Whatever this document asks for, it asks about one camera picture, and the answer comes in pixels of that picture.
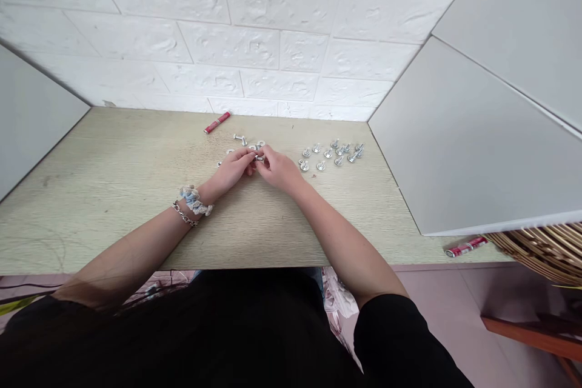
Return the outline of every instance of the white wall panel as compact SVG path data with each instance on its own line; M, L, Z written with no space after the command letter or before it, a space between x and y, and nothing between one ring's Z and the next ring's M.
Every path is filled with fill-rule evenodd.
M582 140L436 38L369 124L423 235L582 221Z

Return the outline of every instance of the battery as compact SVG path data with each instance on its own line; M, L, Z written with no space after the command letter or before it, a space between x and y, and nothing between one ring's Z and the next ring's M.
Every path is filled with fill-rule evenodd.
M469 242L465 242L460 244L458 247L453 247L452 249L445 250L444 252L447 254L447 256L456 258L458 256L464 255L467 252L475 250L478 247L484 246L487 243L487 238L478 236L477 238L471 239Z

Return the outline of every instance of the hand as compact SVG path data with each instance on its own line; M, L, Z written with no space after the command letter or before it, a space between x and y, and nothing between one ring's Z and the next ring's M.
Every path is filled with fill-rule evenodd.
M255 156L256 152L247 147L226 155L216 173L198 189L202 203L213 204L239 181L243 173L252 176L256 171Z
M257 161L256 169L270 185L291 195L303 184L307 184L299 167L287 156L271 149L270 145L261 147L258 154L264 155L266 159L264 162Z

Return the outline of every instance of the bolt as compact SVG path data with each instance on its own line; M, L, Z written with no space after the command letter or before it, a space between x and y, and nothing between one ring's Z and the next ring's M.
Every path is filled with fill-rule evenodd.
M235 134L234 134L232 137L233 137L234 139L240 139L240 140L242 140L242 141L243 141L243 142L242 142L242 144L243 144L242 146L243 146L243 147L246 147L246 145L247 145L247 141L246 141L246 139L244 139L244 135L242 135L242 136L238 136L238 135L235 133Z

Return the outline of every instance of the bracelet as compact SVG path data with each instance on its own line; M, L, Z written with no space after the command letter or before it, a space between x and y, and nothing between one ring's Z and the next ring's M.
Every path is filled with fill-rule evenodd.
M180 211L180 206L178 206L178 200L172 203L172 207L176 212L180 214L185 223L190 224L191 227L196 227L198 225L197 221L192 221L184 212Z
M194 185L183 186L180 190L180 195L186 200L186 206L196 215L205 214L209 216L214 208L214 205L205 206L200 201L200 194Z

